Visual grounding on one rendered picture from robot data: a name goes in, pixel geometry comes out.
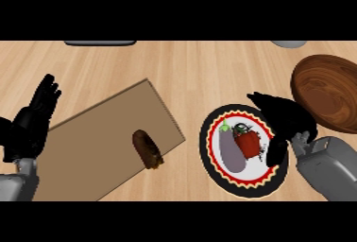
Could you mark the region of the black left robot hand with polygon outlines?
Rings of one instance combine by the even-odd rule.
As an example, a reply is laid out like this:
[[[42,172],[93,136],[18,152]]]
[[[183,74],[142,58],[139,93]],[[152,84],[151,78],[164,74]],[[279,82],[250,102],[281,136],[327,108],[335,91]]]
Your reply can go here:
[[[36,159],[40,155],[52,115],[63,95],[55,77],[48,74],[39,84],[30,105],[26,106],[14,120],[0,116],[0,147],[3,148],[3,162],[17,159]]]

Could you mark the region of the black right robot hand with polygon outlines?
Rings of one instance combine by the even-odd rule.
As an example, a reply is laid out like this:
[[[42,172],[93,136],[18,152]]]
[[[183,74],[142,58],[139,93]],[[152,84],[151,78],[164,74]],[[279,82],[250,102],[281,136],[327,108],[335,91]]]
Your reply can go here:
[[[254,92],[247,97],[262,110],[262,114],[275,131],[268,147],[268,166],[282,164],[288,143],[299,133],[309,132],[306,143],[310,144],[319,135],[318,121],[307,110],[288,98]]]

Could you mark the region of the brown wooden bowl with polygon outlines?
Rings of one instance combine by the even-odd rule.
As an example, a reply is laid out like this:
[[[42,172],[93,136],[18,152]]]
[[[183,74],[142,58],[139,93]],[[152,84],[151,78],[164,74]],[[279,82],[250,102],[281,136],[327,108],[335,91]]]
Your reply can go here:
[[[357,63],[334,55],[306,57],[294,68],[291,88],[318,123],[357,134]]]

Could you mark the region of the red bell pepper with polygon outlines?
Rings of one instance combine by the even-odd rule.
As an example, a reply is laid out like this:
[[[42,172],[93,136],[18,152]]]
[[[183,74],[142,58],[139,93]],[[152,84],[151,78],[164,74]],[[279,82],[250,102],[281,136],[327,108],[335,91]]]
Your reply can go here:
[[[263,154],[265,149],[260,145],[260,134],[245,123],[235,125],[234,138],[245,159],[251,159]]]

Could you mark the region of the black-rimmed patterned plate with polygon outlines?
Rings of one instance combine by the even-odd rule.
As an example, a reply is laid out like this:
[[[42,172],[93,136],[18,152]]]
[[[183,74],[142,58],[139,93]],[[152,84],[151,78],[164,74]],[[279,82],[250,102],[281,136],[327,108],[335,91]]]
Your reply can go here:
[[[259,132],[260,145],[265,152],[260,156],[245,159],[245,169],[241,173],[228,170],[219,150],[219,127],[228,123],[245,123]],[[217,185],[237,196],[257,199],[269,196],[282,185],[288,174],[290,155],[281,165],[268,166],[269,143],[275,132],[262,112],[240,104],[225,105],[209,115],[200,132],[200,154],[207,172]]]

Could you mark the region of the purple eggplant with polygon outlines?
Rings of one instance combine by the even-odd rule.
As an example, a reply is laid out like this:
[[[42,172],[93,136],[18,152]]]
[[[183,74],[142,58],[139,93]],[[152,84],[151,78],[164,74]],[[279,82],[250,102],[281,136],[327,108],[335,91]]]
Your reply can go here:
[[[219,127],[219,150],[223,164],[234,173],[241,173],[245,169],[245,157],[237,144],[234,130],[228,123]]]

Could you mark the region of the tan cutting board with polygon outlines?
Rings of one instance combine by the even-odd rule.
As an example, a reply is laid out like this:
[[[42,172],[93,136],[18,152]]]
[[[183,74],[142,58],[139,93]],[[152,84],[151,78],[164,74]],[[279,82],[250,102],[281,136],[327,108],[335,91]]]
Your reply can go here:
[[[150,80],[51,129],[37,159],[36,201],[99,200],[145,170],[133,146],[138,130],[163,153],[186,141]]]

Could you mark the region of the grey rounded object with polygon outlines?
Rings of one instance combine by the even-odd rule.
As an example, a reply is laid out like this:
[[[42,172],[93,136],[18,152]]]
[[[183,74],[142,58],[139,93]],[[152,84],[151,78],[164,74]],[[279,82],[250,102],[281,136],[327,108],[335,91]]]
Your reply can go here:
[[[284,48],[299,48],[307,43],[307,41],[272,41],[272,42]]]

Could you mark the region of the brown sweet potato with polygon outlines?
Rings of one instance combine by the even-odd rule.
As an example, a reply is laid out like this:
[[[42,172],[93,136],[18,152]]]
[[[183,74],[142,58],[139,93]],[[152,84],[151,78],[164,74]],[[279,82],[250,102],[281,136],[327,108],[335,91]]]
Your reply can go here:
[[[157,144],[144,130],[138,130],[133,133],[133,145],[141,155],[145,168],[157,169],[164,163],[164,158]]]

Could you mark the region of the dark grey flat object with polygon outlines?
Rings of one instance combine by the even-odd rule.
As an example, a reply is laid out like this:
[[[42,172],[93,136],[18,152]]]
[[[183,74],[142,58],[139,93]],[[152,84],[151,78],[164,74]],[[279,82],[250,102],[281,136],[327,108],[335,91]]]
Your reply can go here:
[[[138,41],[64,41],[71,46],[129,46]]]

